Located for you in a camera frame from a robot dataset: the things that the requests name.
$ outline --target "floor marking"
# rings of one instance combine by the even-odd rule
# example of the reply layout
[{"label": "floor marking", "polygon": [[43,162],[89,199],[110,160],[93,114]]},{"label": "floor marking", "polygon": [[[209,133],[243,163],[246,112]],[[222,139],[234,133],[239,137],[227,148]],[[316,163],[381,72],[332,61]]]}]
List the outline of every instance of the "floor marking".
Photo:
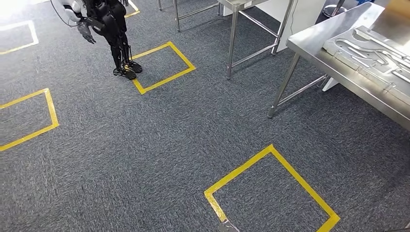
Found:
[{"label": "floor marking", "polygon": [[282,164],[283,167],[288,170],[288,172],[296,179],[296,181],[309,193],[309,195],[320,205],[320,207],[329,215],[329,219],[317,230],[317,232],[328,232],[330,231],[336,223],[340,220],[340,217],[328,206],[328,204],[315,192],[315,190],[310,187],[310,185],[296,172],[296,170],[285,160],[285,158],[279,154],[278,151],[273,147],[273,145],[269,145],[261,152],[250,158],[246,161],[243,165],[233,170],[231,173],[227,174],[224,178],[220,181],[212,185],[210,188],[205,190],[204,194],[206,199],[211,204],[212,208],[214,209],[215,213],[218,215],[221,222],[227,220],[225,213],[223,212],[222,208],[215,200],[213,194],[220,189],[222,186],[226,185],[229,181],[237,177],[239,174],[244,172],[250,166],[254,165],[257,161],[265,157],[267,154],[272,153],[275,158]]},{"label": "floor marking", "polygon": [[140,13],[140,10],[138,9],[138,7],[131,0],[128,0],[128,3],[135,10],[135,12],[125,15],[124,18],[128,18],[128,17],[131,17],[133,15]]},{"label": "floor marking", "polygon": [[193,70],[196,69],[195,66],[184,56],[184,54],[182,54],[182,52],[181,52],[171,41],[169,41],[169,42],[167,42],[166,44],[163,44],[163,45],[161,45],[161,46],[159,46],[159,47],[153,48],[153,49],[151,49],[151,50],[149,50],[149,51],[146,51],[146,52],[143,52],[143,53],[141,53],[141,54],[135,55],[135,56],[132,57],[132,59],[137,59],[137,58],[143,57],[143,56],[148,55],[148,54],[150,54],[150,53],[153,53],[153,52],[159,51],[159,50],[161,50],[161,49],[164,49],[164,48],[166,48],[166,47],[168,47],[168,46],[171,47],[172,50],[173,50],[175,53],[178,54],[178,56],[185,62],[185,64],[188,66],[188,68],[185,69],[185,70],[182,71],[182,72],[179,72],[179,73],[177,73],[177,74],[175,74],[175,75],[173,75],[173,76],[171,76],[171,77],[168,77],[168,78],[166,78],[166,79],[164,79],[164,80],[162,80],[162,81],[159,81],[158,83],[155,83],[155,84],[153,84],[153,85],[151,85],[151,86],[149,86],[149,87],[146,87],[146,88],[142,87],[142,85],[138,82],[137,79],[132,80],[132,82],[134,83],[135,87],[137,87],[138,91],[140,91],[141,94],[145,94],[146,92],[148,92],[148,91],[150,91],[150,90],[153,90],[153,89],[155,89],[156,87],[162,86],[163,84],[168,83],[168,82],[170,82],[170,81],[172,81],[172,80],[174,80],[174,79],[176,79],[176,78],[178,78],[178,77],[180,77],[180,76],[182,76],[182,75],[184,75],[184,74],[187,74],[187,73],[189,73],[189,72],[191,72],[191,71],[193,71]]},{"label": "floor marking", "polygon": [[35,45],[35,44],[39,43],[38,38],[37,38],[37,34],[36,34],[36,30],[34,28],[34,23],[31,20],[23,21],[23,22],[19,22],[19,23],[14,23],[14,24],[9,24],[9,25],[6,25],[6,26],[2,26],[2,27],[0,27],[0,31],[10,30],[10,29],[21,27],[21,26],[24,26],[24,25],[28,25],[28,27],[30,29],[30,32],[31,32],[31,37],[33,38],[33,42],[30,43],[30,44],[27,44],[27,45],[23,45],[23,46],[20,46],[20,47],[10,49],[10,50],[5,51],[5,52],[0,52],[0,55],[4,55],[4,54],[10,53],[10,52],[14,52],[14,51],[20,50],[22,48],[30,47],[32,45]]},{"label": "floor marking", "polygon": [[38,136],[38,135],[40,135],[44,132],[47,132],[47,131],[49,131],[51,129],[54,129],[54,128],[59,126],[59,121],[57,120],[57,115],[56,115],[56,110],[54,108],[53,99],[51,98],[50,90],[48,88],[45,88],[45,89],[39,90],[37,92],[31,93],[31,94],[26,95],[24,97],[21,97],[19,99],[13,100],[9,103],[6,103],[4,105],[0,105],[0,109],[4,109],[6,107],[17,104],[21,101],[27,100],[29,98],[32,98],[32,97],[37,96],[37,95],[42,94],[42,93],[45,94],[45,100],[47,101],[48,111],[49,111],[50,117],[51,117],[51,125],[47,126],[46,128],[43,128],[41,130],[38,130],[36,132],[33,132],[29,135],[26,135],[21,139],[14,140],[13,142],[10,142],[6,145],[1,145],[0,146],[0,151],[4,151],[6,149],[9,149],[10,147],[16,146],[16,145],[18,145],[18,144],[20,144],[24,141],[32,139],[32,138],[34,138],[34,137],[36,137],[36,136]]}]

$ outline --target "humanoid robot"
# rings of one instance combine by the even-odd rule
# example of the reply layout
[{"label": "humanoid robot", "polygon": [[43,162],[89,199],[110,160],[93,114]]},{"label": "humanoid robot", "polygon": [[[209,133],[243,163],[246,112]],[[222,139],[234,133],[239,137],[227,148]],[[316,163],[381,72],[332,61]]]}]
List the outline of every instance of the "humanoid robot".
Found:
[{"label": "humanoid robot", "polygon": [[[107,40],[111,46],[116,66],[113,75],[133,80],[136,78],[136,73],[142,72],[141,65],[130,58],[131,47],[128,45],[128,39],[125,35],[127,27],[124,16],[128,0],[121,0],[122,3],[119,0],[58,0],[58,2],[64,7],[69,19],[76,24],[72,26],[64,20],[63,22],[68,26],[77,27],[84,39],[90,43],[95,43],[89,29],[91,27],[95,33]],[[87,10],[86,17],[81,13],[83,7]]]}]

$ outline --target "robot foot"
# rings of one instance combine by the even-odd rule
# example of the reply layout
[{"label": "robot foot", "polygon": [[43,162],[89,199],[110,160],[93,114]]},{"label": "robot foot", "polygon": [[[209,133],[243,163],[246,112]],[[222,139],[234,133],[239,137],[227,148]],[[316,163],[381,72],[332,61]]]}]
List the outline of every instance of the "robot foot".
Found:
[{"label": "robot foot", "polygon": [[133,70],[135,73],[140,73],[142,72],[142,67],[138,63],[135,63],[134,61],[130,61],[128,64],[128,67]]},{"label": "robot foot", "polygon": [[135,78],[137,78],[137,74],[133,70],[130,70],[130,69],[127,69],[127,68],[123,68],[123,69],[120,69],[120,70],[114,69],[113,70],[113,75],[114,76],[123,76],[123,77],[125,77],[129,80],[134,80]]}]

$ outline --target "metal table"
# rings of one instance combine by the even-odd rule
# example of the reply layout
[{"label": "metal table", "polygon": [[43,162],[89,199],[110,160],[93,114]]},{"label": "metal table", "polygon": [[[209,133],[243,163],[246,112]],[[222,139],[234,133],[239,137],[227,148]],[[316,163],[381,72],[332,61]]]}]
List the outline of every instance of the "metal table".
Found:
[{"label": "metal table", "polygon": [[327,78],[326,75],[322,76],[281,100],[298,60],[302,56],[389,118],[410,130],[410,105],[396,98],[383,87],[360,75],[322,49],[326,40],[358,26],[372,29],[376,33],[406,47],[408,49],[407,53],[410,52],[410,20],[393,12],[384,11],[383,7],[370,2],[316,24],[289,37],[287,46],[295,51],[296,55],[275,97],[272,108],[269,110],[269,117],[274,115],[279,105]]},{"label": "metal table", "polygon": [[[285,12],[285,16],[284,19],[282,21],[282,23],[280,24],[280,27],[278,29],[277,32],[272,31],[271,29],[269,29],[267,26],[265,26],[264,24],[262,24],[261,22],[259,22],[258,20],[256,20],[255,18],[253,18],[252,16],[250,16],[249,14],[243,12],[243,10],[254,7],[260,3],[266,2],[269,0],[218,0],[217,3],[212,4],[210,6],[207,6],[205,8],[199,9],[197,11],[191,12],[189,14],[185,14],[183,16],[179,16],[178,14],[178,6],[177,6],[177,1],[174,0],[174,9],[175,9],[175,21],[176,21],[176,29],[178,32],[180,32],[180,25],[179,25],[179,21],[181,19],[184,19],[186,17],[195,15],[199,12],[203,12],[209,9],[212,9],[214,7],[218,7],[218,16],[220,15],[220,9],[221,9],[221,4],[224,5],[225,7],[227,7],[228,9],[230,9],[233,12],[233,16],[232,16],[232,27],[231,27],[231,42],[229,45],[229,56],[228,56],[228,75],[227,78],[230,79],[231,78],[231,74],[232,74],[232,68],[235,67],[238,64],[241,64],[267,50],[272,49],[271,53],[275,54],[278,46],[279,46],[279,42],[280,39],[282,37],[283,31],[285,30],[285,26],[287,23],[287,20],[289,18],[289,15],[291,13],[291,9],[293,6],[293,2],[294,0],[289,0],[289,4],[288,7],[286,9]],[[158,6],[159,6],[159,10],[161,11],[161,0],[158,0]],[[259,27],[261,27],[262,29],[264,29],[265,31],[269,32],[271,35],[273,35],[275,37],[275,41],[272,45],[269,45],[243,59],[240,59],[239,61],[233,62],[233,56],[234,56],[234,44],[235,44],[235,35],[236,35],[236,24],[238,21],[238,14],[242,14],[243,16],[245,16],[247,19],[249,19],[250,21],[254,22],[256,25],[258,25]]]}]

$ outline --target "table top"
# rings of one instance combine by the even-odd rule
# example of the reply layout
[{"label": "table top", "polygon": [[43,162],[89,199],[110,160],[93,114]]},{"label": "table top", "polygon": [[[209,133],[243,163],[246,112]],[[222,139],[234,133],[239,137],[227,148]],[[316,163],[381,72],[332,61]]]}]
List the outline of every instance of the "table top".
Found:
[{"label": "table top", "polygon": [[233,12],[242,11],[266,1],[269,0],[218,0],[218,2]]},{"label": "table top", "polygon": [[410,105],[328,54],[324,42],[352,28],[365,26],[403,46],[410,54],[410,19],[373,3],[365,3],[288,38],[287,46],[344,87],[410,130]]}]

